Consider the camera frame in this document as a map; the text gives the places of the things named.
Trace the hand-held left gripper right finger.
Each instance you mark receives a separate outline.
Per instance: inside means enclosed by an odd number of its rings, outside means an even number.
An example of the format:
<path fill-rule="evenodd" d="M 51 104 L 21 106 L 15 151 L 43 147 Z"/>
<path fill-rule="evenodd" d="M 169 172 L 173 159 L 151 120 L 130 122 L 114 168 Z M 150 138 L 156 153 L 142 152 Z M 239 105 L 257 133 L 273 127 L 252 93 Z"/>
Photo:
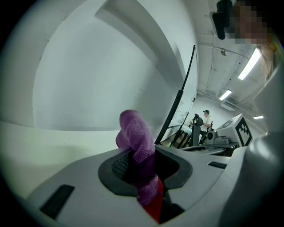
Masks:
<path fill-rule="evenodd" d="M 163 185 L 158 221 L 165 223 L 192 208 L 217 182 L 228 162 L 228 157 L 157 145 L 155 172 Z"/>

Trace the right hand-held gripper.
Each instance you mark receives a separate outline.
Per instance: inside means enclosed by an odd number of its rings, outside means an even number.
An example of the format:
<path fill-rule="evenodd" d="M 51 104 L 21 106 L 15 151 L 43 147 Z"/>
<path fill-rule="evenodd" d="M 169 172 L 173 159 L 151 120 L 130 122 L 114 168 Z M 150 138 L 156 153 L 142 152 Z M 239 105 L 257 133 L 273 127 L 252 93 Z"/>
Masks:
<path fill-rule="evenodd" d="M 226 121 L 219 128 L 207 133 L 206 145 L 229 146 L 237 144 L 240 147 L 248 146 L 252 140 L 252 134 L 243 117 L 239 114 L 236 117 Z M 225 148 L 220 147 L 187 147 L 180 150 L 190 153 L 199 153 L 206 155 L 219 155 L 225 152 Z"/>

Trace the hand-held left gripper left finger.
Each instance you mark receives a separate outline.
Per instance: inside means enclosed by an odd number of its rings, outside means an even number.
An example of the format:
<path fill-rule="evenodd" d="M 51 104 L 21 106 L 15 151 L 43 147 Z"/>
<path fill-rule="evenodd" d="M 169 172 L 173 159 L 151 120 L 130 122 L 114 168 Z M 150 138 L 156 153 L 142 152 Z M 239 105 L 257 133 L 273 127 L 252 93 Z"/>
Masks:
<path fill-rule="evenodd" d="M 64 227 L 155 227 L 158 223 L 133 196 L 119 196 L 100 181 L 100 165 L 130 150 L 115 149 L 67 165 L 41 183 L 27 198 L 40 209 L 63 184 L 74 187 L 55 221 Z"/>

